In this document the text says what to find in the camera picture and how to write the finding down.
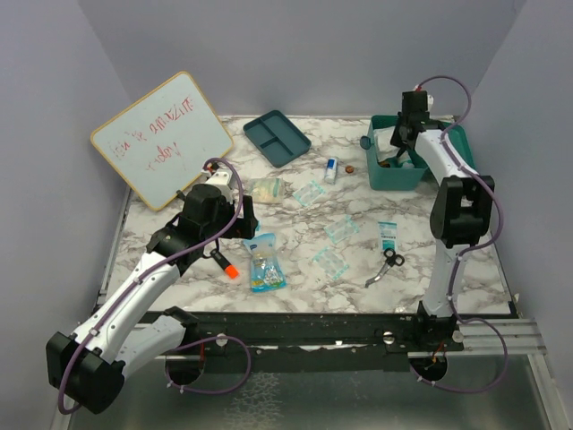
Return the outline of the clear white gauze pad pack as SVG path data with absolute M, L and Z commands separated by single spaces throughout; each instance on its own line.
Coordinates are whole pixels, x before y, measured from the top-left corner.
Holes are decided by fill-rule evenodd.
M 398 154 L 398 147 L 390 143 L 393 133 L 393 127 L 375 129 L 373 131 L 373 140 L 378 161 L 391 159 Z

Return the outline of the yellowish gauze roll bag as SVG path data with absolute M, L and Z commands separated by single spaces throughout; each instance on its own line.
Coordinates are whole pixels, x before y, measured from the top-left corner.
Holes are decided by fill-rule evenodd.
M 253 179 L 247 187 L 252 200 L 263 204 L 279 204 L 284 200 L 285 183 L 280 178 Z

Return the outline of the blue cotton swab bag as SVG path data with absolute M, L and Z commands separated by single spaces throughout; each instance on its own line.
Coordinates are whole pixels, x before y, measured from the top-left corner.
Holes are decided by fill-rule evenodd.
M 281 289 L 286 278 L 280 268 L 276 250 L 276 236 L 265 233 L 244 240 L 250 255 L 250 286 L 254 293 Z

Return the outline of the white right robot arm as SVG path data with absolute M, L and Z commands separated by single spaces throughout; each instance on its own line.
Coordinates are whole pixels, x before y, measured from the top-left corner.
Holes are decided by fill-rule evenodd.
M 494 182 L 461 158 L 449 142 L 446 125 L 431 118 L 425 90 L 402 93 L 390 143 L 421 157 L 439 185 L 430 215 L 435 261 L 411 329 L 413 343 L 431 350 L 456 329 L 456 303 L 467 254 L 489 230 Z

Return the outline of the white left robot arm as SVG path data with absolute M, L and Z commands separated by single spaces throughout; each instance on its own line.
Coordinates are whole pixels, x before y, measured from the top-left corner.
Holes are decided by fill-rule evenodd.
M 251 239 L 258 226 L 252 197 L 237 199 L 227 185 L 199 184 L 183 194 L 184 206 L 156 231 L 122 286 L 69 335 L 56 332 L 46 344 L 49 383 L 57 407 L 71 415 L 79 408 L 98 414 L 122 390 L 128 374 L 171 348 L 184 354 L 198 332 L 171 315 L 147 329 L 137 345 L 128 339 L 156 299 L 221 238 Z

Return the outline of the teal medicine kit box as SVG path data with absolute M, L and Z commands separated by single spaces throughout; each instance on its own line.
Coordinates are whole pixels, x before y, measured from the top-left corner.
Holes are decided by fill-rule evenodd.
M 415 168 L 403 169 L 396 166 L 396 156 L 386 159 L 390 168 L 383 168 L 377 160 L 373 140 L 375 129 L 395 128 L 397 116 L 373 116 L 368 134 L 361 139 L 366 150 L 369 182 L 376 191 L 411 191 L 431 172 L 438 182 L 447 176 L 466 177 L 469 171 L 476 173 L 472 152 L 464 129 L 459 125 L 443 122 L 443 130 L 429 130 L 419 133 L 415 148 L 407 150 Z

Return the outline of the black orange highlighter marker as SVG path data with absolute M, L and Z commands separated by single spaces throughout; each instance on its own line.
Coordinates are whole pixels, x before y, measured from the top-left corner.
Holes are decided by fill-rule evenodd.
M 230 279 L 233 280 L 239 276 L 237 268 L 219 250 L 211 250 L 210 256 Z

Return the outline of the yellow framed whiteboard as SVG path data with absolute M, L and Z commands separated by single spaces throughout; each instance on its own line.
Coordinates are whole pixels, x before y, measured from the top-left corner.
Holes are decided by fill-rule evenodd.
M 193 77 L 181 71 L 92 132 L 94 148 L 140 199 L 160 211 L 207 159 L 234 146 Z

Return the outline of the teal divided tray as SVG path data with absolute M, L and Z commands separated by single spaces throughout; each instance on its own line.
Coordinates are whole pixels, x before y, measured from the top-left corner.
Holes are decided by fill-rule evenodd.
M 284 167 L 312 146 L 311 140 L 278 110 L 256 117 L 243 126 L 243 131 L 274 168 Z

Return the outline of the teal plaster sheet far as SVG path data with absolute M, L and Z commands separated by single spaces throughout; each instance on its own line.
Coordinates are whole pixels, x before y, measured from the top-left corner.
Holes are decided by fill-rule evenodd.
M 312 180 L 293 193 L 295 200 L 303 207 L 312 205 L 319 197 L 325 194 L 324 189 Z

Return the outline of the teal plaster sheet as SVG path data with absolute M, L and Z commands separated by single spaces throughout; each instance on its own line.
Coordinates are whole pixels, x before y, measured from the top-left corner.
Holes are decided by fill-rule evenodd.
M 324 189 L 312 180 L 293 193 L 295 200 L 303 207 L 312 205 L 319 197 L 325 194 Z
M 359 232 L 359 227 L 349 215 L 328 224 L 323 229 L 334 245 Z
M 339 279 L 348 269 L 346 261 L 330 247 L 321 249 L 312 261 L 317 264 L 332 280 Z

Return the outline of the long gauze dressing packet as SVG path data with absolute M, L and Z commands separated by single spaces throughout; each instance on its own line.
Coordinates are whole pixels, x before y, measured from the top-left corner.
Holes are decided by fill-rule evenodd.
M 380 221 L 378 223 L 381 250 L 398 249 L 398 224 L 395 222 Z

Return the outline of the teal plaster sheet middle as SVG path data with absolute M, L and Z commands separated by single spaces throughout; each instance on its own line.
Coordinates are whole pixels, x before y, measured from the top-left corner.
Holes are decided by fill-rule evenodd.
M 359 232 L 359 227 L 349 215 L 328 224 L 323 229 L 334 245 Z

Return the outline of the teal plaster sheet near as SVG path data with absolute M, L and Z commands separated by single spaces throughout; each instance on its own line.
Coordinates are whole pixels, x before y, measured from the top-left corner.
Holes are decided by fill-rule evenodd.
M 312 261 L 317 264 L 332 280 L 339 279 L 348 269 L 346 261 L 330 247 L 321 249 Z

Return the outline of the black handled scissors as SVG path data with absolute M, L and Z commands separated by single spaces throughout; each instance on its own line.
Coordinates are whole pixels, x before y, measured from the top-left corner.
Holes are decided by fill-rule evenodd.
M 405 262 L 405 258 L 402 254 L 398 254 L 393 248 L 388 248 L 383 251 L 384 263 L 376 273 L 376 275 L 367 281 L 365 281 L 364 286 L 366 288 L 370 287 L 372 284 L 380 281 L 385 274 L 395 266 L 402 266 Z

